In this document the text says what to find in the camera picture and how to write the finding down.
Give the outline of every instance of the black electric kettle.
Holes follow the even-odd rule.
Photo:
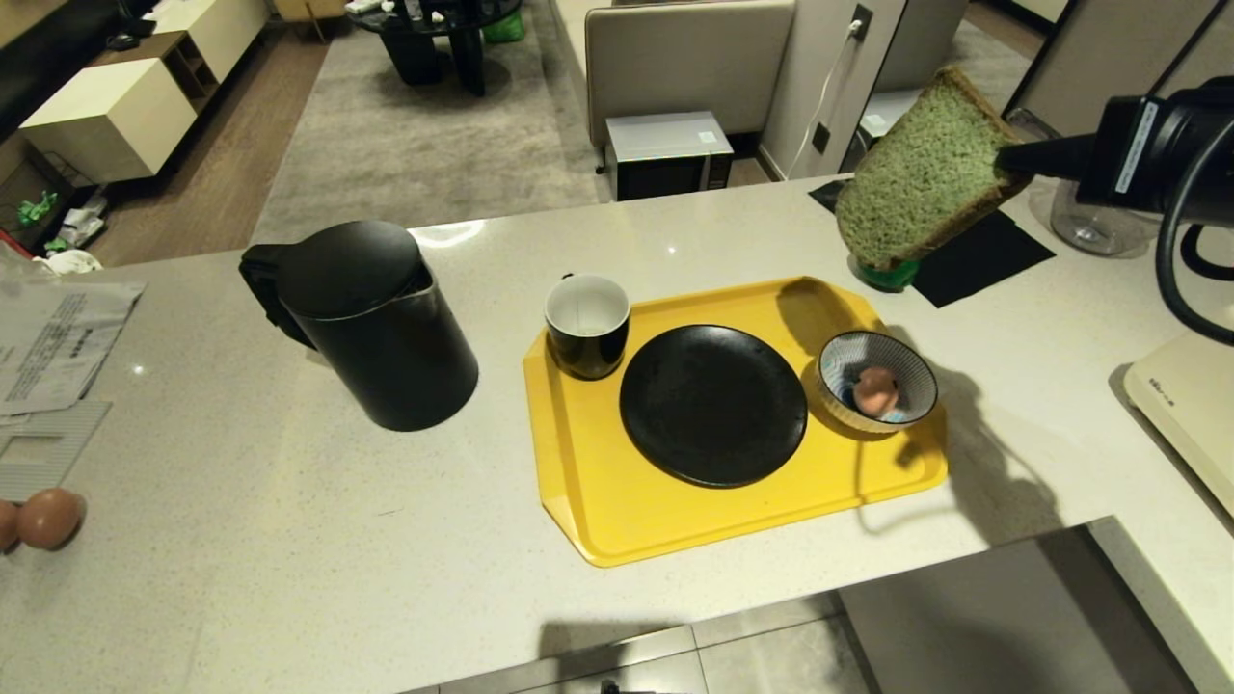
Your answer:
[[[475,354],[401,226],[348,222],[253,246],[239,272],[265,317],[318,351],[376,424],[428,429],[475,390]]]

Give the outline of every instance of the sofa back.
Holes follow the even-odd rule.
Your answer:
[[[718,0],[594,9],[586,15],[592,144],[605,119],[711,111],[726,133],[763,130],[793,0]]]

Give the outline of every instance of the kettle lid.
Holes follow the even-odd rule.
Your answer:
[[[279,299],[295,314],[346,319],[406,293],[418,278],[428,277],[422,268],[420,246],[406,228],[354,221],[289,247],[279,263],[276,285]]]

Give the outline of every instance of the black plate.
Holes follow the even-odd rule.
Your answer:
[[[664,472],[705,487],[740,487],[785,464],[806,433],[806,394],[766,342],[731,327],[687,325],[634,354],[621,419]]]

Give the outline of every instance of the brown egg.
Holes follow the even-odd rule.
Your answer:
[[[83,506],[83,499],[67,489],[44,489],[17,512],[17,536],[31,547],[54,550],[81,522]]]
[[[0,499],[0,552],[17,541],[17,506]]]
[[[853,401],[868,417],[879,419],[896,408],[900,401],[900,384],[896,374],[882,367],[870,367],[861,372],[853,387]]]

